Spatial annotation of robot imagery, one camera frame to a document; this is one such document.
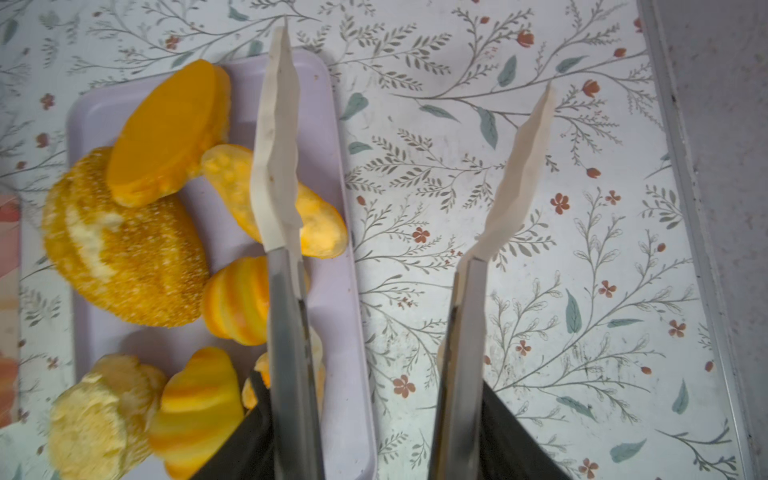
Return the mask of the pale round crumbly bread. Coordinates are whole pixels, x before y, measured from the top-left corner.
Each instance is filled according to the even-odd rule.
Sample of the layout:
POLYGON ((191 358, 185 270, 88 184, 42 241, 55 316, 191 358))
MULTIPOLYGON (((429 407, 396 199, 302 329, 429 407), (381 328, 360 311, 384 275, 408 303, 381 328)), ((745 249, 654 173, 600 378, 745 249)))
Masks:
POLYGON ((167 377, 133 355, 100 358, 54 402, 48 435, 62 479, 120 479, 150 454, 148 429, 167 377))

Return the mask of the white paper bag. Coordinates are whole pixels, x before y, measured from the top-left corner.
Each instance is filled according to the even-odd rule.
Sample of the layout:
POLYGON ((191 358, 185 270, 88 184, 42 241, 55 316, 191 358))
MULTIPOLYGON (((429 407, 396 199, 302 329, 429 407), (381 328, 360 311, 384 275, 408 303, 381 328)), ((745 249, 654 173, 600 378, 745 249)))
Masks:
POLYGON ((18 199, 1 195, 1 428, 18 421, 20 371, 20 235, 18 199))

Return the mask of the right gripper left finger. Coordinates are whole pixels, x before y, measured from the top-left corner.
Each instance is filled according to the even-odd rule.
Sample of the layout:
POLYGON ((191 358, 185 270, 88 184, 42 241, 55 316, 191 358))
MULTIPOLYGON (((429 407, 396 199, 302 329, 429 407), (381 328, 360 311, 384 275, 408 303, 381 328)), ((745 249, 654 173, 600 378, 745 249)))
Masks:
MULTIPOLYGON (((278 26, 268 52, 256 121, 252 170, 297 180, 300 84, 289 29, 278 26)), ((325 476, 301 246, 292 238, 265 251, 269 278, 268 354, 279 479, 325 476)))

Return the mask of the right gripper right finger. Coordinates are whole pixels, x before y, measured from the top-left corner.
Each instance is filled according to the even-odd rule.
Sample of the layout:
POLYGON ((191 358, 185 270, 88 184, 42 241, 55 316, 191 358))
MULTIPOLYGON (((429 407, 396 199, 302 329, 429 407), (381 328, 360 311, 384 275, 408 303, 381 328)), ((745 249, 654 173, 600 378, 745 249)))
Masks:
POLYGON ((520 230, 546 158, 555 110, 547 86, 519 127, 483 232, 458 263, 443 342, 428 476, 554 479, 557 466, 483 377, 488 268, 520 230))

